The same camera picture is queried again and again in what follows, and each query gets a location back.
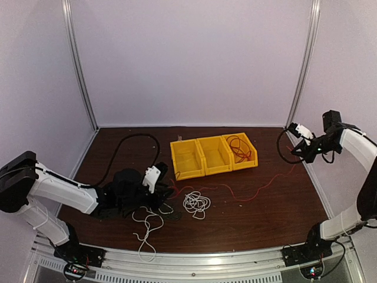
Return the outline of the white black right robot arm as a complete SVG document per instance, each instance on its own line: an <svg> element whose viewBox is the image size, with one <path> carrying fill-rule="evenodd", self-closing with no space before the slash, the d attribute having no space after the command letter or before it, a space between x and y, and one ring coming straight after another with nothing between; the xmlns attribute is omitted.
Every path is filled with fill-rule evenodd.
<svg viewBox="0 0 377 283"><path fill-rule="evenodd" d="M316 156L345 153L356 166L337 169L333 183L344 186L339 197L348 208L333 218L317 223L310 229L306 242L293 248L294 258L316 260L331 255L331 245L341 236L348 236L376 219L376 143L353 124L344 123L340 112L329 110L322 116L324 134L316 136L299 123L291 123L287 130L300 142L291 151L301 161L309 164Z"/></svg>

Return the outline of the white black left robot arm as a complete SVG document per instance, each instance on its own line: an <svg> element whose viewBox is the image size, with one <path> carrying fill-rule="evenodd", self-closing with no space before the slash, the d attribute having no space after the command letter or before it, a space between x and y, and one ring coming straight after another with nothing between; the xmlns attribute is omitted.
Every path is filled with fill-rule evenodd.
<svg viewBox="0 0 377 283"><path fill-rule="evenodd" d="M75 229L49 213L36 198L43 197L70 206L94 218L129 215L141 206L157 210L173 194L161 182L167 165L160 162L144 174L135 169L117 172L101 187L67 179L49 170L26 151L1 168L1 211L23 217L44 234L58 256L78 262L87 256Z"/></svg>

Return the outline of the yellow bin right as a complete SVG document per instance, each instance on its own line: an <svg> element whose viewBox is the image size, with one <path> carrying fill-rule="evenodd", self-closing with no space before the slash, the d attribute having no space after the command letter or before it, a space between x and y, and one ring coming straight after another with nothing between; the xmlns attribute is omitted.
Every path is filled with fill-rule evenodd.
<svg viewBox="0 0 377 283"><path fill-rule="evenodd" d="M243 170L258 167L257 150L246 133L222 135L232 154L233 170Z"/></svg>

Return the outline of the yellow bin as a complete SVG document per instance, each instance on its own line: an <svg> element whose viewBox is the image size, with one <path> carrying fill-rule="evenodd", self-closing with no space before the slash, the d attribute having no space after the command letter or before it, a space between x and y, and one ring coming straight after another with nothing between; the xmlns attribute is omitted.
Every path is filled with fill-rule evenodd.
<svg viewBox="0 0 377 283"><path fill-rule="evenodd" d="M197 139L173 141L170 148L177 181L205 176L204 155Z"/></svg>
<svg viewBox="0 0 377 283"><path fill-rule="evenodd" d="M222 136L197 139L204 155L206 175L231 172L233 170L230 149Z"/></svg>
<svg viewBox="0 0 377 283"><path fill-rule="evenodd" d="M258 167L257 150L246 133L222 135L232 154L233 170L243 170Z"/></svg>

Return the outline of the yellow bin left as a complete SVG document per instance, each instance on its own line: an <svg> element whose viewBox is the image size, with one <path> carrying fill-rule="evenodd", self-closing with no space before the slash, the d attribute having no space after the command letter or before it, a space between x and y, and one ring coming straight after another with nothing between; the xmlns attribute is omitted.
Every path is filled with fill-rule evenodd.
<svg viewBox="0 0 377 283"><path fill-rule="evenodd" d="M205 176L204 155L197 139L173 141L170 148L177 181Z"/></svg>

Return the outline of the yellow bin middle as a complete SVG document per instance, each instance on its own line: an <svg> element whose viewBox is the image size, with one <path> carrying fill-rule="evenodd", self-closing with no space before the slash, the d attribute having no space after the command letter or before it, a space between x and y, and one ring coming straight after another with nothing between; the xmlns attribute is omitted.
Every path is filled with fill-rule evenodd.
<svg viewBox="0 0 377 283"><path fill-rule="evenodd" d="M222 136L197 139L204 155L206 175L231 172L233 170L230 149Z"/></svg>

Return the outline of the left circuit board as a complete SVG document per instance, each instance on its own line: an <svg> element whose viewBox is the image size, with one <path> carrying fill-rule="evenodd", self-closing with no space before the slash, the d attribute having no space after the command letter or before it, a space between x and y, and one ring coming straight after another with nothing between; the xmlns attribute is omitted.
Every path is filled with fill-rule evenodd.
<svg viewBox="0 0 377 283"><path fill-rule="evenodd" d="M78 281L85 277L89 268L80 264L67 263L63 268L63 275L70 281Z"/></svg>

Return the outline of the circuit board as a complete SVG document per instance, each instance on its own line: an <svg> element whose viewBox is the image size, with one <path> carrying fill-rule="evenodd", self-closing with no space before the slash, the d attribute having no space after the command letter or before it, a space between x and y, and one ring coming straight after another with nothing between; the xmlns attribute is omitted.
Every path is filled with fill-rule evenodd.
<svg viewBox="0 0 377 283"><path fill-rule="evenodd" d="M67 263L63 268L63 275L70 281L78 281L85 277L89 268L80 264Z"/></svg>
<svg viewBox="0 0 377 283"><path fill-rule="evenodd" d="M308 280L316 280L322 276L324 266L322 264L300 267L302 277Z"/></svg>

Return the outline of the right circuit board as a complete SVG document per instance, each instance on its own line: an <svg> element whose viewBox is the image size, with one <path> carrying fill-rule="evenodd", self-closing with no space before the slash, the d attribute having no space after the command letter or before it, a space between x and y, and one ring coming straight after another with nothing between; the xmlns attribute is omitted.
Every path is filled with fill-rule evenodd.
<svg viewBox="0 0 377 283"><path fill-rule="evenodd" d="M302 277L308 280L316 280L322 276L324 266L322 264L300 267Z"/></svg>

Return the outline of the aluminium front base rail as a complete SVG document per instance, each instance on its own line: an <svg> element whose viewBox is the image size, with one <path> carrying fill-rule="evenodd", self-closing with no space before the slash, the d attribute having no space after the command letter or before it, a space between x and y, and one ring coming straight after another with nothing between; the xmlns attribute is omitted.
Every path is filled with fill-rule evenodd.
<svg viewBox="0 0 377 283"><path fill-rule="evenodd" d="M287 266L282 248L209 254L156 254L149 263L136 251L103 248L101 267L90 267L78 282L366 282L350 238L338 240L346 248L342 262L320 280L306 279L309 265ZM53 255L46 237L37 234L21 282L70 282L63 275L66 264Z"/></svg>

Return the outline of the aluminium right corner post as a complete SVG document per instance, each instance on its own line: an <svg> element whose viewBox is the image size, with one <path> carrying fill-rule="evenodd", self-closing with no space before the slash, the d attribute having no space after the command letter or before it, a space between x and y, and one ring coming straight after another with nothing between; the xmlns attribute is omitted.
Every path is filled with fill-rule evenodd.
<svg viewBox="0 0 377 283"><path fill-rule="evenodd" d="M301 64L299 76L297 79L293 101L292 101L289 115L286 121L286 126L288 126L291 122L293 122L293 119L298 110L299 102L300 102L300 99L301 99L301 96L303 94L303 90L305 87L306 78L309 72L310 61L312 58L312 54L313 54L313 50L315 47L316 38L318 34L319 21L320 21L320 5L321 5L320 0L312 1L312 7L310 10L310 17L309 17L309 26L307 30L307 38L306 38L306 44L305 44L305 49L303 53L302 64Z"/></svg>

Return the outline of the aluminium corner post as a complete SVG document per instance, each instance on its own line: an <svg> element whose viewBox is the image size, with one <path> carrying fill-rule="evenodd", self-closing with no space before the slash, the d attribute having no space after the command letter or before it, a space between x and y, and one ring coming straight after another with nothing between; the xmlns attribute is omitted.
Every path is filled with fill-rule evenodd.
<svg viewBox="0 0 377 283"><path fill-rule="evenodd" d="M288 126L291 122L293 122L293 119L298 110L299 102L300 102L300 99L301 99L301 96L303 94L303 90L305 87L306 78L309 72L310 61L312 58L312 54L313 54L313 50L315 47L316 38L318 34L319 21L320 21L320 5L321 5L320 0L312 1L312 7L310 10L310 17L309 17L309 26L307 30L307 38L306 38L306 44L305 44L305 49L303 53L302 64L301 64L299 76L297 79L293 101L292 101L289 115L286 121L286 126Z"/></svg>
<svg viewBox="0 0 377 283"><path fill-rule="evenodd" d="M94 110L91 104L91 100L89 98L87 85L84 78L84 72L82 69L82 64L80 60L79 49L77 45L77 39L75 36L75 29L74 29L74 20L72 16L72 8L71 8L71 1L69 0L62 0L62 13L65 21L65 28L67 31L68 37L68 44L70 46L70 53L72 57L72 63L74 66L74 72L77 79L79 91L81 94L81 98L84 104L85 111L87 113L88 119L90 121L90 125L93 131L97 131L99 129L98 123L96 121Z"/></svg>

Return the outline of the aluminium left corner post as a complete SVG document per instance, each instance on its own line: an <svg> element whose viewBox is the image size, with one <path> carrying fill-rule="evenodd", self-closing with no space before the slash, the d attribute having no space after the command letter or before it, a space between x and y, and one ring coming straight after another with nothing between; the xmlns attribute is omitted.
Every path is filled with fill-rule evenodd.
<svg viewBox="0 0 377 283"><path fill-rule="evenodd" d="M87 85L84 78L84 72L82 69L82 64L80 60L79 49L77 45L77 39L75 36L75 29L74 29L74 20L72 16L72 8L71 8L71 1L69 0L62 0L62 13L65 21L65 28L67 31L68 37L68 44L70 46L70 53L72 57L72 63L74 66L74 72L77 79L79 91L81 94L81 98L84 104L85 111L87 113L88 119L90 121L90 125L93 131L97 131L99 129L98 123L96 121L94 110L91 104L91 100L89 98Z"/></svg>

